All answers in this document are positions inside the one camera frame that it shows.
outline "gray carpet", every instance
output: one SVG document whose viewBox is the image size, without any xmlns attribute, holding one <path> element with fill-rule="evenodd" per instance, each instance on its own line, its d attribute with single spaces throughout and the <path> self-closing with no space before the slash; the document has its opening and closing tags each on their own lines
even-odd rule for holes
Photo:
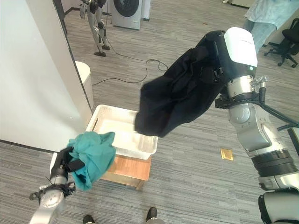
<svg viewBox="0 0 299 224">
<path fill-rule="evenodd" d="M 171 65 L 212 30 L 241 26 L 246 9 L 222 4 L 221 0 L 153 0 L 149 22 L 140 31 L 112 27 L 107 35 L 115 50 L 140 59 L 157 58 Z M 144 63 L 107 52 L 93 55 L 96 46 L 88 22 L 70 12 L 65 23 L 74 57 L 91 67 L 92 82 L 117 77 L 137 81 L 144 77 Z M 279 56 L 258 54 L 257 76 L 268 75 L 266 101 L 288 116 L 299 119 L 299 69 L 290 62 L 278 67 Z M 149 64 L 144 82 L 163 73 Z M 142 83 L 115 80 L 93 87 L 95 105 L 106 104 L 138 110 Z M 275 126 L 283 122 L 271 117 Z M 282 133 L 296 163 L 299 158 L 286 131 Z M 222 160 L 220 147 L 233 150 L 234 160 Z M 37 202 L 28 196 L 47 184 L 51 155 L 0 143 L 0 223 L 28 223 Z M 99 224 L 144 223 L 150 206 L 167 224 L 253 224 L 262 223 L 257 199 L 263 191 L 251 160 L 239 144 L 228 112 L 211 108 L 200 118 L 181 125 L 159 139 L 152 159 L 149 181 L 142 191 L 107 181 L 97 181 L 92 190 L 78 190 L 66 200 L 59 223 L 79 224 L 86 214 Z"/>
</svg>

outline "white plastic basket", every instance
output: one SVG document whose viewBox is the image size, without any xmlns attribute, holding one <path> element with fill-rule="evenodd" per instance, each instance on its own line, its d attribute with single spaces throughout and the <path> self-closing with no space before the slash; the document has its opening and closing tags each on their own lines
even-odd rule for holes
<svg viewBox="0 0 299 224">
<path fill-rule="evenodd" d="M 147 160 L 157 150 L 158 137 L 134 131 L 137 112 L 114 106 L 97 106 L 86 131 L 98 134 L 115 132 L 116 154 Z"/>
</svg>

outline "black office chair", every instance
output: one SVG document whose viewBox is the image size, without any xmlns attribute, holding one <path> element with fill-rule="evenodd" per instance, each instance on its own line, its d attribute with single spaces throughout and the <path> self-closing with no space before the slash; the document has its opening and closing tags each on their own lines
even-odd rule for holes
<svg viewBox="0 0 299 224">
<path fill-rule="evenodd" d="M 286 59 L 290 59 L 294 62 L 292 67 L 295 68 L 298 62 L 295 61 L 292 55 L 296 55 L 299 52 L 299 18 L 294 19 L 290 29 L 283 30 L 282 34 L 285 36 L 284 40 L 280 44 L 272 44 L 277 48 L 270 49 L 264 55 L 281 55 L 282 61 L 277 64 L 278 66 L 281 66 Z"/>
</svg>

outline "humanoid robot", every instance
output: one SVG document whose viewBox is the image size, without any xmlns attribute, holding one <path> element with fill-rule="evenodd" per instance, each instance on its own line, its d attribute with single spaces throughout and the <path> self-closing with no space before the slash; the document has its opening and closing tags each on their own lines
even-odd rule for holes
<svg viewBox="0 0 299 224">
<path fill-rule="evenodd" d="M 299 223 L 299 171 L 269 120 L 268 113 L 283 116 L 264 104 L 267 79 L 254 79 L 257 58 L 251 33 L 241 28 L 213 31 L 201 42 L 216 58 L 215 81 L 224 75 L 229 77 L 215 105 L 229 109 L 239 142 L 259 173 L 259 185 L 266 191 L 258 199 L 261 219 L 266 224 Z M 40 207 L 30 224 L 52 224 L 63 208 L 64 198 L 75 190 L 73 183 L 66 184 L 67 172 L 74 169 L 68 164 L 70 150 L 64 149 L 57 155 L 51 169 L 53 184 L 32 194 L 32 198 L 39 199 Z"/>
<path fill-rule="evenodd" d="M 89 22 L 90 29 L 92 30 L 94 42 L 97 45 L 98 52 L 94 54 L 96 56 L 106 57 L 106 53 L 102 50 L 110 50 L 107 37 L 105 24 L 103 22 L 103 5 L 106 3 L 106 0 L 82 0 L 80 8 L 80 17 L 85 19 L 85 13 L 87 10 L 87 18 Z"/>
</svg>

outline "person's foot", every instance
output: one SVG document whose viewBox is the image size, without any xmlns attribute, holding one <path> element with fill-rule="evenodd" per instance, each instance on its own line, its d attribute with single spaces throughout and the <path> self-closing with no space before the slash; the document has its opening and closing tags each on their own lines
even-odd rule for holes
<svg viewBox="0 0 299 224">
<path fill-rule="evenodd" d="M 83 218 L 83 224 L 94 224 L 95 221 L 91 215 L 86 215 Z"/>
<path fill-rule="evenodd" d="M 155 207 L 151 207 L 149 209 L 148 215 L 146 216 L 146 221 L 148 221 L 151 218 L 157 218 L 157 214 L 158 214 L 157 209 Z"/>
<path fill-rule="evenodd" d="M 103 45 L 103 46 L 102 46 L 102 49 L 103 49 L 103 50 L 110 50 L 110 47 L 109 47 L 108 45 Z"/>
<path fill-rule="evenodd" d="M 101 56 L 101 57 L 106 57 L 106 53 L 105 52 L 95 52 L 94 55 L 96 56 Z"/>
</svg>

